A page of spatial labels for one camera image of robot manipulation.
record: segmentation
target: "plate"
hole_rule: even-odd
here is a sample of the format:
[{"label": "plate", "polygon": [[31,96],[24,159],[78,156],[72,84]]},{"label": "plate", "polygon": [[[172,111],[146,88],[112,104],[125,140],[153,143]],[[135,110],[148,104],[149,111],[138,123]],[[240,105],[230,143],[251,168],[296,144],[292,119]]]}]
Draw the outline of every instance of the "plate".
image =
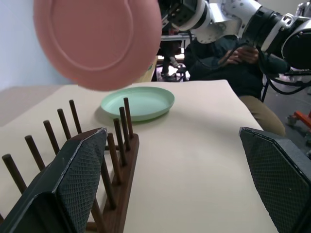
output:
[{"label": "plate", "polygon": [[117,91],[105,97],[101,108],[112,118],[120,118],[119,108],[128,98],[132,121],[144,121],[159,117],[170,110],[175,97],[172,92],[159,87],[133,87]]}]

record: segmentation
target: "black cable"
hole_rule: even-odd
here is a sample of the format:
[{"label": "black cable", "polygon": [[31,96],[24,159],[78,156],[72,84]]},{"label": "black cable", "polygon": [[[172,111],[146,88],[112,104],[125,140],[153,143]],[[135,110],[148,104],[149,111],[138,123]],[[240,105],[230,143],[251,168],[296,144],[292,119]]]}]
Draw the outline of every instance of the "black cable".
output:
[{"label": "black cable", "polygon": [[299,71],[289,71],[284,73],[285,76],[307,76],[307,75],[311,75],[310,70],[299,70]]},{"label": "black cable", "polygon": [[274,78],[269,78],[268,72],[266,72],[266,69],[265,69],[265,68],[267,67],[267,66],[266,66],[267,60],[265,59],[265,57],[264,57],[264,55],[263,55],[263,52],[261,51],[260,48],[257,48],[257,49],[258,49],[258,51],[259,51],[259,67],[260,67],[261,71],[266,75],[267,81],[268,81],[269,85],[270,85],[270,86],[272,87],[272,89],[274,89],[276,92],[278,92],[278,93],[280,93],[280,94],[282,94],[282,95],[293,95],[293,94],[296,94],[296,93],[298,93],[299,91],[302,91],[303,89],[305,89],[305,88],[311,86],[311,81],[310,81],[310,82],[308,82],[308,83],[304,83],[303,86],[297,88],[295,91],[285,92],[285,91],[282,91],[282,90],[278,89],[278,88],[272,83],[272,81],[271,81],[271,79],[273,79],[274,81],[275,81],[276,79],[274,79]]},{"label": "black cable", "polygon": [[221,68],[227,61],[228,59],[232,56],[232,54],[240,47],[242,46],[245,46],[245,45],[248,45],[248,43],[241,43],[239,45],[237,45],[229,54],[228,56],[221,62],[219,63],[217,66],[208,66],[206,65],[204,62],[201,61],[201,59],[196,55],[195,51],[194,51],[194,46],[193,46],[193,39],[192,39],[192,34],[190,31],[188,31],[188,35],[189,35],[189,38],[190,38],[190,48],[191,48],[191,52],[194,56],[194,58],[199,62],[201,63],[203,66],[207,67],[208,69],[212,69],[212,70],[216,70],[216,69],[219,69]]},{"label": "black cable", "polygon": [[[248,45],[248,43],[241,43],[239,45],[237,45],[230,53],[229,55],[221,62],[219,63],[217,66],[208,66],[206,65],[204,62],[201,61],[201,59],[196,55],[195,51],[194,51],[194,46],[193,46],[193,39],[192,39],[192,34],[190,31],[188,31],[188,35],[189,35],[189,38],[190,38],[190,48],[191,48],[191,52],[194,56],[194,58],[199,62],[201,63],[203,66],[207,67],[208,69],[210,69],[211,71],[209,72],[210,74],[217,71],[217,69],[221,68],[227,61],[228,59],[232,56],[232,54],[240,47],[242,46],[245,46],[245,45]],[[307,82],[307,83],[304,83],[302,81],[297,81],[295,83],[290,83],[290,82],[285,82],[285,81],[282,81],[282,80],[278,80],[276,78],[270,78],[269,77],[269,73],[266,72],[266,58],[265,56],[263,55],[263,52],[261,51],[260,48],[257,48],[258,51],[259,51],[259,67],[262,71],[263,74],[266,75],[267,77],[267,82],[268,84],[272,87],[272,89],[274,89],[276,92],[280,93],[280,94],[283,94],[283,95],[293,95],[293,94],[296,94],[298,93],[299,91],[302,91],[303,89],[307,88],[307,87],[310,87],[311,86],[311,81]],[[298,87],[295,91],[291,91],[291,92],[284,92],[280,89],[278,89],[273,83],[272,81],[276,82],[276,83],[279,83],[279,84],[283,84],[283,85],[287,85],[287,86],[295,86],[295,87]]]},{"label": "black cable", "polygon": [[309,83],[310,83],[310,82],[304,83],[303,81],[297,81],[295,83],[291,83],[291,82],[286,82],[286,81],[279,80],[277,78],[272,78],[272,77],[269,77],[269,78],[272,81],[276,82],[276,83],[283,84],[283,85],[286,85],[286,86],[302,87],[302,86],[305,86],[305,85],[309,86]]}]

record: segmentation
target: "wheel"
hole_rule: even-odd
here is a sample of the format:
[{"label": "wheel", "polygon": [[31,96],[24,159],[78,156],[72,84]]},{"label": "wheel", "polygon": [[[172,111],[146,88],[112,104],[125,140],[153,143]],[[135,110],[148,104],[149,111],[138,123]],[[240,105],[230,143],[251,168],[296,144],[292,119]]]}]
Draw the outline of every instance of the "wheel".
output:
[{"label": "wheel", "polygon": [[288,116],[287,117],[287,124],[289,126],[294,126],[297,123],[297,118],[294,116]]}]

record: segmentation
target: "white wall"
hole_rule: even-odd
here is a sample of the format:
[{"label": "white wall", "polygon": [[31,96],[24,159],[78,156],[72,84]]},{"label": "white wall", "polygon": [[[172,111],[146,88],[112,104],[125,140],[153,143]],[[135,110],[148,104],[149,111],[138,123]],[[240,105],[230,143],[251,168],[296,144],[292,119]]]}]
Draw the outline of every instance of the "white wall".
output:
[{"label": "white wall", "polygon": [[295,14],[298,4],[305,1],[307,0],[259,0],[258,2],[284,15],[286,13]]},{"label": "white wall", "polygon": [[67,84],[49,63],[33,24],[33,0],[0,0],[0,91],[17,85]]}]

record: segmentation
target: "khaki pants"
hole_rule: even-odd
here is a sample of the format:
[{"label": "khaki pants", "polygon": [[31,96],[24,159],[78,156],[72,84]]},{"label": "khaki pants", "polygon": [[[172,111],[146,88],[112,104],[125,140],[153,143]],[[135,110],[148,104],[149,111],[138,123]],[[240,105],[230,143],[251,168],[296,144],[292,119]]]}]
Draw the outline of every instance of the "khaki pants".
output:
[{"label": "khaki pants", "polygon": [[246,105],[264,131],[285,136],[284,125],[267,105],[253,96],[241,96],[240,100]]}]

